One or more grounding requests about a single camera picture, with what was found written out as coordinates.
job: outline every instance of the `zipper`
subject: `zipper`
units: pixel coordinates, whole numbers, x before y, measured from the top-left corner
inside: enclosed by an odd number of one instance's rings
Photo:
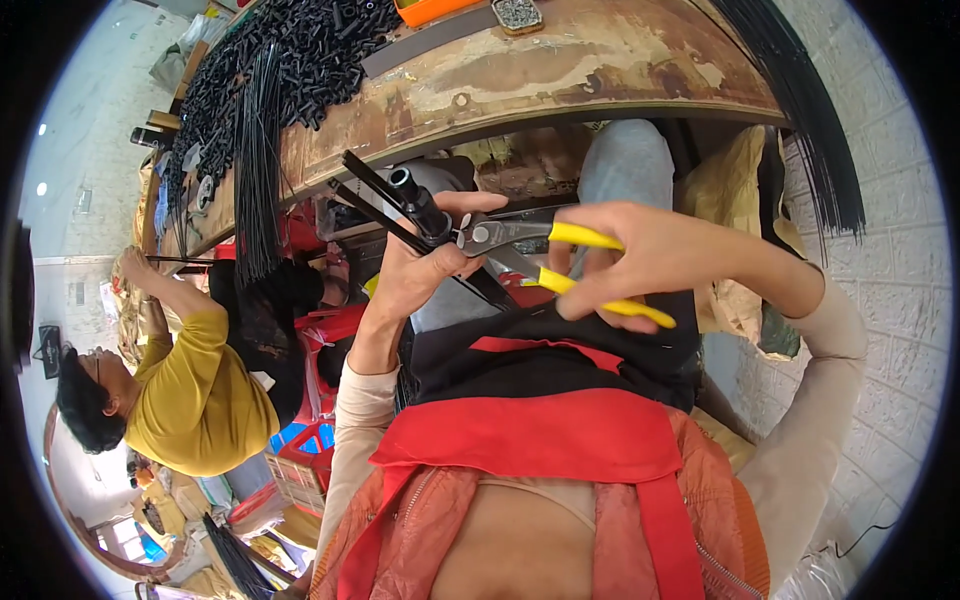
[[[437,472],[438,468],[439,467],[433,467],[432,469],[430,469],[430,471],[426,474],[426,476],[423,477],[423,479],[420,481],[420,485],[417,486],[417,491],[414,492],[413,497],[410,498],[410,504],[407,505],[407,512],[403,516],[404,527],[407,526],[407,519],[410,518],[410,511],[413,510],[414,504],[417,503],[417,499],[420,498],[420,494],[423,493],[423,488],[426,487],[427,482],[430,481],[430,479],[433,477],[433,474]]]
[[[714,559],[712,556],[710,556],[710,554],[707,552],[707,550],[704,548],[704,546],[702,546],[702,545],[700,544],[700,542],[699,542],[698,540],[695,540],[695,541],[697,542],[697,551],[700,552],[700,555],[701,555],[701,556],[703,556],[705,559],[707,559],[707,561],[713,566],[713,568],[715,568],[716,570],[720,571],[720,573],[722,573],[727,579],[729,579],[730,581],[732,581],[734,584],[736,584],[738,587],[742,588],[743,590],[749,592],[749,593],[752,594],[754,597],[756,597],[756,598],[763,598],[763,595],[762,595],[759,591],[757,591],[757,590],[754,589],[754,588],[751,588],[750,585],[747,584],[747,582],[743,581],[742,579],[740,579],[739,577],[737,577],[737,576],[734,575],[733,573],[730,573],[730,572],[727,570],[726,567],[724,567],[722,564],[720,564],[719,561],[717,561],[717,560]]]

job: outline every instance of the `yellow sweater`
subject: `yellow sweater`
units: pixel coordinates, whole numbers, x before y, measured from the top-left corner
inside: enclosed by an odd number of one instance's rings
[[[131,448],[195,477],[219,475],[266,447],[279,430],[267,392],[227,346],[227,313],[183,320],[174,345],[151,336],[134,377],[143,391],[127,420]]]

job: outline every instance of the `light blue jeans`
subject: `light blue jeans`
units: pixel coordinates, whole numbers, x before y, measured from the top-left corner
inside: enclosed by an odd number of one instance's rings
[[[416,160],[403,166],[410,169],[414,180],[431,194],[465,189],[456,178],[435,166]],[[673,208],[673,171],[666,140],[650,121],[612,121],[596,134],[590,145],[577,195],[582,204],[626,200],[670,210]],[[389,206],[384,206],[384,212],[394,219],[399,216]],[[485,268],[494,273],[490,265]],[[577,277],[579,270],[578,261],[572,276]],[[410,320],[414,331],[422,333],[497,312],[448,278]]]

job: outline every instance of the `woman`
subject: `woman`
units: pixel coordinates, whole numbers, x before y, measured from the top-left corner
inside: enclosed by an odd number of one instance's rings
[[[332,275],[346,279],[338,249],[328,250],[339,270]],[[192,476],[219,475],[261,451],[293,421],[303,400],[295,314],[321,298],[343,303],[343,282],[324,286],[319,272],[283,261],[237,294],[234,261],[218,260],[209,270],[208,296],[159,274],[137,247],[124,250],[120,266],[149,296],[143,362],[130,374],[109,350],[68,350],[57,392],[67,427],[87,452],[124,440]],[[161,303],[183,323],[176,344]]]
[[[650,123],[600,132],[584,205],[556,220],[615,236],[626,252],[590,251],[582,281],[534,309],[486,316],[475,303],[470,317],[467,300],[438,296],[479,260],[452,244],[417,257],[388,239],[341,379],[320,558],[282,597],[686,600],[760,598],[782,584],[827,502],[866,330],[816,267],[671,212],[672,172]],[[455,221],[505,203],[416,177]],[[622,198],[632,202],[613,202]],[[554,270],[569,251],[551,246]],[[685,396],[664,390],[680,381],[659,369],[683,336],[601,308],[641,295],[658,305],[723,279],[768,300],[812,354],[793,404],[736,474]],[[450,306],[452,322],[423,314]],[[415,313],[420,391],[394,417],[398,332]],[[677,329],[690,319],[673,316]],[[425,343],[443,351],[418,372]]]

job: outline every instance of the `short black hair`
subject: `short black hair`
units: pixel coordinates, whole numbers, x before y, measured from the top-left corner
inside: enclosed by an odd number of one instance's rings
[[[57,407],[73,437],[90,454],[113,450],[127,432],[123,417],[104,415],[109,400],[107,388],[86,372],[76,349],[69,349],[60,361]]]

